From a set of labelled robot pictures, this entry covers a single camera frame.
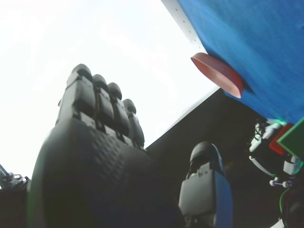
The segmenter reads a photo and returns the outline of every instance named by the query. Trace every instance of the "dark floor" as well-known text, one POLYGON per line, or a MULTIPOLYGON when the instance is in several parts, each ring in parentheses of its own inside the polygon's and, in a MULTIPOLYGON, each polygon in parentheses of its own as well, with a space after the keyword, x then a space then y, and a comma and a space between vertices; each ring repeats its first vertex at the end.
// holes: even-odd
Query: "dark floor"
POLYGON ((218 147, 234 201, 234 228, 269 228, 277 222, 282 188, 248 159, 247 143, 260 116, 218 90, 148 147, 160 162, 169 189, 179 197, 193 147, 209 141, 218 147))

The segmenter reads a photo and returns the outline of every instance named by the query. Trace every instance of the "bright light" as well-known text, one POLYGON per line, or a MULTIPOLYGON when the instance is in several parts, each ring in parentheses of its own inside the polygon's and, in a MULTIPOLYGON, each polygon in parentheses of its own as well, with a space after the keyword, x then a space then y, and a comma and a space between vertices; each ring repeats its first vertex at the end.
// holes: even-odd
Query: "bright light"
POLYGON ((145 147, 216 86, 161 0, 1 1, 0 163, 31 177, 79 63, 130 98, 145 147))

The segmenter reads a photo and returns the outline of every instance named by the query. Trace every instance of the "blue tablecloth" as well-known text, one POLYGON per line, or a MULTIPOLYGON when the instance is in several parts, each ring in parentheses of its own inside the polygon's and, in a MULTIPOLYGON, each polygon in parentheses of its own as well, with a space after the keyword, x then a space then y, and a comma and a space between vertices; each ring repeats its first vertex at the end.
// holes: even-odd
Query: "blue tablecloth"
POLYGON ((240 102, 266 118, 304 116, 303 0, 179 0, 207 52, 246 84, 240 102))

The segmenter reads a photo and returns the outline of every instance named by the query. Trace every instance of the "textured palm grip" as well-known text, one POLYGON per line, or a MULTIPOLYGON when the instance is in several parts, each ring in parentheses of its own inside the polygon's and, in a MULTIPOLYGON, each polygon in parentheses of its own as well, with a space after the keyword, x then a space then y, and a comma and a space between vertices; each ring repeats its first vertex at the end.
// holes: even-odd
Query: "textured palm grip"
POLYGON ((59 103, 56 126, 44 142, 28 195, 31 228, 176 228, 177 202, 129 101, 89 69, 77 66, 59 103))

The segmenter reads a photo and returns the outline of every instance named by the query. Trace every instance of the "green wire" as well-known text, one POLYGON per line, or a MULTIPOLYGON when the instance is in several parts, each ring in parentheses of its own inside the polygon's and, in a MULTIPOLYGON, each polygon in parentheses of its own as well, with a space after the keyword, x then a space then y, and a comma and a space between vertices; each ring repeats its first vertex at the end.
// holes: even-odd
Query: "green wire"
POLYGON ((281 211, 281 213, 282 213, 282 211, 283 211, 283 205, 282 205, 283 196, 288 192, 288 190, 289 190, 289 189, 286 189, 286 190, 282 193, 282 195, 281 195, 281 197, 280 197, 280 211, 281 211))

